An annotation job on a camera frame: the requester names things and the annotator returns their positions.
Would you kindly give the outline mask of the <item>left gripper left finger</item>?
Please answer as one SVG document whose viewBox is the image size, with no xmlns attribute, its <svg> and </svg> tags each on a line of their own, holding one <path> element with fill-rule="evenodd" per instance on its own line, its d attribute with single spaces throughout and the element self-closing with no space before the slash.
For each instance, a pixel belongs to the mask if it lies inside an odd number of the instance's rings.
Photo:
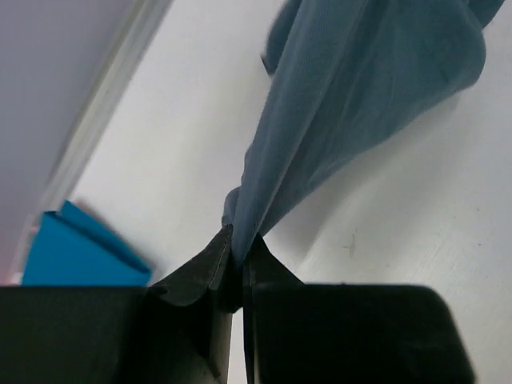
<svg viewBox="0 0 512 384">
<path fill-rule="evenodd" d="M 226 382 L 231 235 L 147 288 L 2 288 L 2 382 Z"/>
</svg>

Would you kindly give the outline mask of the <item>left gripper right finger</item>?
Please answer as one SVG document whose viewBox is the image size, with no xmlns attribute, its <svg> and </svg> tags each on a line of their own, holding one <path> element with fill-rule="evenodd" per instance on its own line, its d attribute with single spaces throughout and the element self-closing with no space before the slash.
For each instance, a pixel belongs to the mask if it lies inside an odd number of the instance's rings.
<svg viewBox="0 0 512 384">
<path fill-rule="evenodd" d="M 250 383 L 473 383 L 445 301 L 431 288 L 304 283 L 256 237 L 243 268 Z"/>
</svg>

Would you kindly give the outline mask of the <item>dark blue-grey t shirt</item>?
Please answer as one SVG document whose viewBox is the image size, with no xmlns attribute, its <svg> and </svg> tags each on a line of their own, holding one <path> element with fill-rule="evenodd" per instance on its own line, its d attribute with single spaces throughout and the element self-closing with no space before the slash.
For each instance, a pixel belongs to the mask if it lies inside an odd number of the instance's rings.
<svg viewBox="0 0 512 384">
<path fill-rule="evenodd" d="M 262 63 L 272 78 L 222 221 L 240 266 L 255 237 L 360 153 L 478 80 L 499 1 L 287 1 Z"/>
</svg>

